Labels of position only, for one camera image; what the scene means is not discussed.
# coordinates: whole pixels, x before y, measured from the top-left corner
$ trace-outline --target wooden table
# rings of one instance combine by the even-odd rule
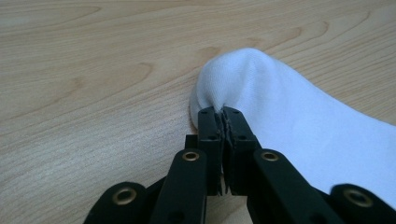
[[[0,222],[82,223],[112,185],[149,186],[195,133],[201,67],[254,47],[396,124],[395,1],[0,1]],[[210,197],[206,223],[249,223]]]

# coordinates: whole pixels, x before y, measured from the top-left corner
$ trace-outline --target sock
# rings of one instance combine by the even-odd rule
[[[315,188],[350,183],[396,208],[396,127],[370,118],[256,49],[209,61],[191,93],[191,119],[240,110],[262,147],[283,153]]]

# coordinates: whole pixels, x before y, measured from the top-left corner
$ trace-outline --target wood grain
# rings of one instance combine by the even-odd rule
[[[166,175],[189,94],[242,47],[396,124],[394,1],[0,1],[0,222],[82,223],[121,181]],[[209,198],[206,223],[249,223]]]

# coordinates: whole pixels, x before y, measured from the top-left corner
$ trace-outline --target white fabric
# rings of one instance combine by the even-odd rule
[[[262,147],[283,153],[325,192],[350,183],[396,208],[396,127],[335,100],[256,49],[209,61],[191,94],[191,118],[224,105],[242,111]]]

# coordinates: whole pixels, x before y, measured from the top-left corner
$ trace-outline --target metal rivet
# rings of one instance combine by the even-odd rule
[[[119,189],[113,194],[113,203],[116,205],[125,205],[131,203],[137,196],[137,192],[134,189],[125,187]]]
[[[199,154],[196,152],[186,152],[183,154],[183,160],[185,161],[196,161],[199,159]]]
[[[360,207],[373,206],[373,200],[356,189],[344,189],[344,196],[352,203]]]
[[[262,153],[262,158],[265,159],[266,161],[277,161],[279,160],[279,157],[272,152],[263,152]]]

